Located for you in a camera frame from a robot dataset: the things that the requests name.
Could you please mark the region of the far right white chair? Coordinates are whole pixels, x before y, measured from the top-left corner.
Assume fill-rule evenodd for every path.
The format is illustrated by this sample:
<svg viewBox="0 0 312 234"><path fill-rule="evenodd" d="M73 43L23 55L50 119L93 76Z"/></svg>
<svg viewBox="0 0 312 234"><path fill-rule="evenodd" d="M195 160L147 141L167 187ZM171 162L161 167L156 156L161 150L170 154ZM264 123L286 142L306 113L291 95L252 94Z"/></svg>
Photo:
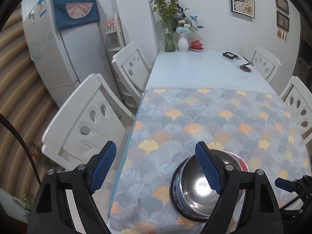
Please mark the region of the far right white chair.
<svg viewBox="0 0 312 234"><path fill-rule="evenodd" d="M280 60L266 49L256 46L251 56L251 63L255 70L270 83L278 68L281 66Z"/></svg>

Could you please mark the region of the glass vase green plants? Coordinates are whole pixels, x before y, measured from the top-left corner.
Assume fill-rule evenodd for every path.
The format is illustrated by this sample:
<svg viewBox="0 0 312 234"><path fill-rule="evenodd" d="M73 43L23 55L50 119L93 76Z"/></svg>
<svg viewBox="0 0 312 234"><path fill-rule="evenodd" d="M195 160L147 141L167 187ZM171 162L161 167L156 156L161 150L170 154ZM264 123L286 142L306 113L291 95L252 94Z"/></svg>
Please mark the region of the glass vase green plants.
<svg viewBox="0 0 312 234"><path fill-rule="evenodd" d="M173 38L174 19L178 14L178 2L180 0L150 0L153 12L157 12L161 19L161 25L164 31L164 50L165 52L174 52L175 44Z"/></svg>

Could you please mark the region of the blue fridge cover cloth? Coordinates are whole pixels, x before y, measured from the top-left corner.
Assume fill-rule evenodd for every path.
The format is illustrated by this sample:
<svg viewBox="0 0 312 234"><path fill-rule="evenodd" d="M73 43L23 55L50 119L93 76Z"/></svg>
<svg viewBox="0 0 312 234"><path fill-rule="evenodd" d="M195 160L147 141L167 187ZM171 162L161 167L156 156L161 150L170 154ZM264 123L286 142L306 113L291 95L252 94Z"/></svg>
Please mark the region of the blue fridge cover cloth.
<svg viewBox="0 0 312 234"><path fill-rule="evenodd" d="M59 31L100 21L96 0L52 0Z"/></svg>

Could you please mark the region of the upper small framed picture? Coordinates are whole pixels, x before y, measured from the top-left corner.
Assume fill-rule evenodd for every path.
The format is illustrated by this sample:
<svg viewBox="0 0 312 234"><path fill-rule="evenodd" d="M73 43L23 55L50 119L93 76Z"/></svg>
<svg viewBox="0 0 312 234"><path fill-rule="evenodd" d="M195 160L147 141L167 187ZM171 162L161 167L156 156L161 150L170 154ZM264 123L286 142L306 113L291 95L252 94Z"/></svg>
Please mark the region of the upper small framed picture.
<svg viewBox="0 0 312 234"><path fill-rule="evenodd" d="M289 14L289 4L287 0L276 0L276 7L286 14Z"/></svg>

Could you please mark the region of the fan pattern table mat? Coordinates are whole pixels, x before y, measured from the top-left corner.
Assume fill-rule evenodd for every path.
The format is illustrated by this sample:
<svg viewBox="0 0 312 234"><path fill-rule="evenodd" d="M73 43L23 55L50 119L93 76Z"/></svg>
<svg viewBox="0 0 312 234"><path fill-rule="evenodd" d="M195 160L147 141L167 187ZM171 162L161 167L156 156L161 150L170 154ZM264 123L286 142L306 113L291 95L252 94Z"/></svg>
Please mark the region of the fan pattern table mat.
<svg viewBox="0 0 312 234"><path fill-rule="evenodd" d="M279 96L207 88L151 88L145 92L126 143L110 201L113 233L200 233L203 225L170 203L178 165L203 141L233 153L270 182L311 174L298 126Z"/></svg>

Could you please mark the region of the small framed picture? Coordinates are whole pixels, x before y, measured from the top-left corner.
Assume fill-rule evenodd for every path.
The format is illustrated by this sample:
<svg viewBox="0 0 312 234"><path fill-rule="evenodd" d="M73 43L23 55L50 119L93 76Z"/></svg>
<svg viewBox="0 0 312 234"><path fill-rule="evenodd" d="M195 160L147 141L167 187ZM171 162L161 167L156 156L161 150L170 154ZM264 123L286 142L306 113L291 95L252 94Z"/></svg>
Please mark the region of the small framed picture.
<svg viewBox="0 0 312 234"><path fill-rule="evenodd" d="M286 14L289 14L289 4L287 0L276 0L276 7Z"/></svg>
<svg viewBox="0 0 312 234"><path fill-rule="evenodd" d="M283 13L277 11L277 26L288 32L289 25L290 25L289 18Z"/></svg>

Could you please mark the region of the near left white chair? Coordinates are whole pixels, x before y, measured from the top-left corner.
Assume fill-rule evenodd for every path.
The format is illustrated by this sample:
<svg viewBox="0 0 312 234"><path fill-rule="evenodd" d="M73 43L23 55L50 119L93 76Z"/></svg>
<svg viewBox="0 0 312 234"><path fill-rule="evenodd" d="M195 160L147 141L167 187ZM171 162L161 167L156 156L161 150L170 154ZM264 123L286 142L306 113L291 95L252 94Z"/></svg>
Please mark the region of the near left white chair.
<svg viewBox="0 0 312 234"><path fill-rule="evenodd" d="M108 141L124 150L135 116L101 74L90 74L70 95L42 136L42 153L66 170L87 163Z"/></svg>

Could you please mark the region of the far left white chair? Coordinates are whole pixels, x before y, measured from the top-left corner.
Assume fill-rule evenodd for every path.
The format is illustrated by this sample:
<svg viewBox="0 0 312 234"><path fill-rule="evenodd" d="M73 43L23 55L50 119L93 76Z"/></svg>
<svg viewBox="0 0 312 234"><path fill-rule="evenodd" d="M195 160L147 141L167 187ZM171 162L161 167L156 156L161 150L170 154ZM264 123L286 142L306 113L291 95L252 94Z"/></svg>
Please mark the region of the far left white chair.
<svg viewBox="0 0 312 234"><path fill-rule="evenodd" d="M112 65L129 95L140 104L151 74L136 42L131 42L113 56Z"/></svg>

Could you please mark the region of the white chair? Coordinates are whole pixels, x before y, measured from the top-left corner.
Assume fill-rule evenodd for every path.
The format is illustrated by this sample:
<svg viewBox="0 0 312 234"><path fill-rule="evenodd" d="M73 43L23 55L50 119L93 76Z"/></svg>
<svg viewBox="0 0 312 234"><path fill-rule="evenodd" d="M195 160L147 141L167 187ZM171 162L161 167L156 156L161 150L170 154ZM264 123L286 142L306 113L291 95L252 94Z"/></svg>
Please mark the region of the white chair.
<svg viewBox="0 0 312 234"><path fill-rule="evenodd" d="M306 135L304 143L311 141L311 91L300 80L292 75L280 98L284 101L290 120L297 125L298 132Z"/></svg>
<svg viewBox="0 0 312 234"><path fill-rule="evenodd" d="M108 141L124 150L135 116L101 74L90 74L70 95L42 136L42 153L66 170L87 163Z"/></svg>
<svg viewBox="0 0 312 234"><path fill-rule="evenodd" d="M256 46L251 56L251 63L255 70L270 83L278 68L281 66L280 60L266 49Z"/></svg>
<svg viewBox="0 0 312 234"><path fill-rule="evenodd" d="M151 74L136 42L131 42L113 56L112 65L129 95L140 104Z"/></svg>

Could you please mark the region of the white vase blue flowers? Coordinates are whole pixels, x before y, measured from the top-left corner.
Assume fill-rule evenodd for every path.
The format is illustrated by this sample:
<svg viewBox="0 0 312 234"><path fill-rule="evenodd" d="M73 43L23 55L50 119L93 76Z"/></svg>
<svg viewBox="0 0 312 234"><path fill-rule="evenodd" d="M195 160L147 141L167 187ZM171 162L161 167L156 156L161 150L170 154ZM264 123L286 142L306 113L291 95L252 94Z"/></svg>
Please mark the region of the white vase blue flowers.
<svg viewBox="0 0 312 234"><path fill-rule="evenodd" d="M192 31L199 31L199 29L204 28L202 25L198 24L197 15L186 15L186 10L189 8L183 8L177 3L177 16L174 19L174 31L178 35L178 51L188 52L189 50L189 39L188 37Z"/></svg>

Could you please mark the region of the red steel bowl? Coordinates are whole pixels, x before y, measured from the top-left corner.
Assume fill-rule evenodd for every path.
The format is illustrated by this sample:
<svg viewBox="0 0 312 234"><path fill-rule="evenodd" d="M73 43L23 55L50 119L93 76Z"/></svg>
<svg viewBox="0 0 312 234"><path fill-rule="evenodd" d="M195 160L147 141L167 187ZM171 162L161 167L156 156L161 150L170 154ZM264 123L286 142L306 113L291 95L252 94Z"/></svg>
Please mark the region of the red steel bowl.
<svg viewBox="0 0 312 234"><path fill-rule="evenodd" d="M249 171L249 168L246 164L246 162L241 158L239 157L238 155L234 154L234 153L231 153L231 152L226 152L228 155L230 155L231 157L233 157L234 159L236 159L236 161L238 162L240 168L242 171L244 172L248 172Z"/></svg>

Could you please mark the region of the lower small framed picture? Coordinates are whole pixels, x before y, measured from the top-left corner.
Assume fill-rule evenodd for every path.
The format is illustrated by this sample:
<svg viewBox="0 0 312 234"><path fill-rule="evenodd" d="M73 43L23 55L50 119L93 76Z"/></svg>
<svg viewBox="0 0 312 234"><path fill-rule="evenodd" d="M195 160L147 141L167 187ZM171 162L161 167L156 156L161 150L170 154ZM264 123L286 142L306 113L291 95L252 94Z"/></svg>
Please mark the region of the lower small framed picture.
<svg viewBox="0 0 312 234"><path fill-rule="evenodd" d="M277 26L288 32L289 25L290 25L289 18L283 13L277 11Z"/></svg>

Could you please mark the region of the red lidded teacup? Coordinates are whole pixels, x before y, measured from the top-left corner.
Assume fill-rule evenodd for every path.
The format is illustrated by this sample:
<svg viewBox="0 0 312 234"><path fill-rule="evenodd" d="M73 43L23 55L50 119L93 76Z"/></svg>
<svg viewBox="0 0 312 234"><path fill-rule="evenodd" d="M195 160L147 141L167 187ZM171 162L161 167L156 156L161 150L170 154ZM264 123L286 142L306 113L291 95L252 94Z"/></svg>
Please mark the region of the red lidded teacup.
<svg viewBox="0 0 312 234"><path fill-rule="evenodd" d="M194 40L190 43L190 48L193 50L193 51L201 51L203 50L203 44L201 43L201 41L199 40Z"/></svg>

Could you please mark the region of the white refrigerator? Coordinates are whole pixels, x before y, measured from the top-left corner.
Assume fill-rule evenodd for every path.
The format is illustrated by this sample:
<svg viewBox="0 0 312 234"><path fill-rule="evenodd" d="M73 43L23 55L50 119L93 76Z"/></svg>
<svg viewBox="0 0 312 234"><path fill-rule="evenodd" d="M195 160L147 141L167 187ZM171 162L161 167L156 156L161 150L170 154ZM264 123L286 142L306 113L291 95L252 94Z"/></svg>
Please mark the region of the white refrigerator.
<svg viewBox="0 0 312 234"><path fill-rule="evenodd" d="M31 59L50 95L61 107L90 75L101 74L118 88L97 22L58 30L52 0L39 0L23 23Z"/></svg>

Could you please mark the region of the potted green plant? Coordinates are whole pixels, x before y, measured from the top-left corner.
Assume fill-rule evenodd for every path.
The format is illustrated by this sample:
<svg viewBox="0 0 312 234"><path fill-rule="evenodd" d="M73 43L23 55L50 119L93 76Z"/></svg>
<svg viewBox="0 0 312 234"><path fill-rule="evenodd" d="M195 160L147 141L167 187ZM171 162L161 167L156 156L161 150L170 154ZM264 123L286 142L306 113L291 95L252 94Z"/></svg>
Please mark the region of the potted green plant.
<svg viewBox="0 0 312 234"><path fill-rule="evenodd" d="M34 195L31 192L28 194L22 194L21 201L22 208L25 210L25 218L28 221L32 210Z"/></svg>

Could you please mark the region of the near right white chair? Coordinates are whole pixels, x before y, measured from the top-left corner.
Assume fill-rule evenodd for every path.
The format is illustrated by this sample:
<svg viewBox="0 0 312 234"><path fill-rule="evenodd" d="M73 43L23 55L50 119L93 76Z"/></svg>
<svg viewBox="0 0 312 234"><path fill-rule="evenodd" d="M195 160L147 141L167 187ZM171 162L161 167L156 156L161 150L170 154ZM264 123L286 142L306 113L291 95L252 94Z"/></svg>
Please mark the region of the near right white chair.
<svg viewBox="0 0 312 234"><path fill-rule="evenodd" d="M284 101L290 120L297 125L298 132L306 135L304 143L311 141L311 91L300 80L292 75L280 98Z"/></svg>

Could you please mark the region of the black phone holder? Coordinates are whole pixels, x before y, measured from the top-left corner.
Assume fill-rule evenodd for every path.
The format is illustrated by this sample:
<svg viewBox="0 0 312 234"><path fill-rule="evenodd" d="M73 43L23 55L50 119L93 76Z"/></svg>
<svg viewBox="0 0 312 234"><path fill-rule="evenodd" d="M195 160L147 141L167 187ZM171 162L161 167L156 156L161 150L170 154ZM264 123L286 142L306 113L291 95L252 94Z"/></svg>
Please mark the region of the black phone holder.
<svg viewBox="0 0 312 234"><path fill-rule="evenodd" d="M236 54L233 54L232 52L223 52L223 56L230 59L230 60L234 60L234 59L238 59L239 56Z"/></svg>

